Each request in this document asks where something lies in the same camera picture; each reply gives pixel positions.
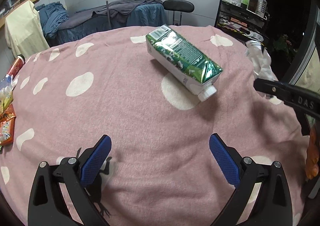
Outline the person right hand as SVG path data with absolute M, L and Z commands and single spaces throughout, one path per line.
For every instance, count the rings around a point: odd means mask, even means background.
M 308 179 L 313 179 L 319 173 L 319 146 L 317 141 L 317 131 L 314 125 L 310 131 L 309 145 L 307 148 L 307 158 L 305 164 L 305 174 Z

